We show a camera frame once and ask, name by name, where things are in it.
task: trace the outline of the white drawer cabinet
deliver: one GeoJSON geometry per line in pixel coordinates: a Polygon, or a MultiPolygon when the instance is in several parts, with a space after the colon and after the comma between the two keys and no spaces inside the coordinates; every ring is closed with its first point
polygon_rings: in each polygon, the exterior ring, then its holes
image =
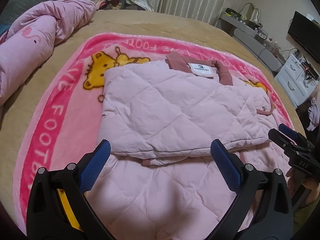
{"type": "Polygon", "coordinates": [[[318,84],[314,79],[306,80],[306,74],[294,55],[290,55],[275,79],[285,90],[295,108],[310,97],[318,84]]]}

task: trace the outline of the blue gripper pad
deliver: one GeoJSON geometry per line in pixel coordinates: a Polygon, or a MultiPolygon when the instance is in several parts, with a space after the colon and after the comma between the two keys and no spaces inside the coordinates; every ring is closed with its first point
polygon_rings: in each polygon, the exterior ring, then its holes
{"type": "Polygon", "coordinates": [[[284,135],[288,136],[291,140],[296,140],[298,138],[298,133],[289,127],[287,127],[285,124],[281,123],[279,125],[279,131],[282,132],[284,135]]]}
{"type": "Polygon", "coordinates": [[[230,159],[230,154],[231,153],[227,151],[227,149],[218,139],[212,141],[211,156],[217,164],[218,169],[221,172],[228,188],[238,194],[241,189],[242,174],[239,168],[237,168],[230,159]]]}
{"type": "Polygon", "coordinates": [[[80,175],[80,191],[84,193],[92,189],[111,152],[111,146],[105,141],[97,150],[80,175]]]}

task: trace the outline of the metal screw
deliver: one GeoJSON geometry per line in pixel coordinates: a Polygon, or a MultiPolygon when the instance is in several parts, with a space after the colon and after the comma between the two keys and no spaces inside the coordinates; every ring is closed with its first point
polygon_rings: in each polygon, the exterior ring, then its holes
{"type": "Polygon", "coordinates": [[[276,169],[276,174],[281,175],[282,174],[281,169],[276,169]]]}
{"type": "Polygon", "coordinates": [[[45,168],[44,167],[41,167],[39,170],[38,170],[38,173],[39,174],[42,174],[42,173],[44,173],[45,172],[45,168]]]}
{"type": "Polygon", "coordinates": [[[75,164],[75,163],[69,163],[68,166],[67,166],[67,169],[70,170],[70,171],[72,171],[72,170],[75,169],[75,167],[76,167],[76,164],[75,164]]]}
{"type": "Polygon", "coordinates": [[[253,170],[253,166],[251,164],[246,164],[245,165],[245,168],[248,170],[248,171],[252,171],[253,170]]]}

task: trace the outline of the human hand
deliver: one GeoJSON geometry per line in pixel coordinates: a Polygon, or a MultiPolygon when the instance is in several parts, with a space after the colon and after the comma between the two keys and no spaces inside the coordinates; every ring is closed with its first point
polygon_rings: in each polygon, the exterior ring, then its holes
{"type": "MultiPolygon", "coordinates": [[[[293,197],[293,195],[295,194],[296,180],[294,176],[295,176],[295,169],[291,167],[286,174],[286,177],[289,177],[288,190],[289,190],[290,197],[293,197]]],[[[305,188],[311,190],[310,194],[305,200],[305,203],[302,204],[303,206],[308,206],[318,198],[320,193],[320,183],[315,178],[311,177],[311,178],[304,179],[301,182],[301,184],[305,188]]]]}
{"type": "Polygon", "coordinates": [[[294,179],[295,171],[296,170],[293,167],[291,167],[285,175],[286,177],[289,177],[288,190],[289,190],[290,197],[293,197],[295,193],[295,187],[296,187],[296,181],[294,179]]]}

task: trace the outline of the yellow component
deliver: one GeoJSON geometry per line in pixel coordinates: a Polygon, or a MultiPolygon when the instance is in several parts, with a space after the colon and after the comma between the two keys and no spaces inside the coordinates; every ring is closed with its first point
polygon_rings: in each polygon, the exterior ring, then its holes
{"type": "Polygon", "coordinates": [[[66,196],[66,193],[64,192],[63,189],[58,189],[58,194],[59,194],[59,197],[60,197],[60,200],[61,200],[61,204],[63,206],[63,209],[64,209],[64,212],[66,213],[66,216],[69,220],[69,223],[70,225],[75,228],[75,229],[78,229],[80,231],[82,231],[80,225],[79,225],[79,222],[78,220],[76,219],[72,209],[71,209],[71,206],[69,204],[69,201],[67,199],[67,196],[66,196]]]}
{"type": "Polygon", "coordinates": [[[124,66],[129,63],[142,64],[150,61],[148,57],[128,57],[128,55],[121,53],[120,48],[116,47],[117,58],[114,59],[110,55],[99,51],[91,56],[92,64],[88,65],[87,79],[83,83],[83,88],[90,90],[104,86],[104,72],[107,69],[124,66]]]}
{"type": "Polygon", "coordinates": [[[252,87],[258,87],[258,88],[262,88],[266,93],[268,92],[267,88],[261,84],[260,82],[257,82],[257,83],[253,83],[251,80],[248,81],[244,81],[244,83],[252,86],[252,87]]]}

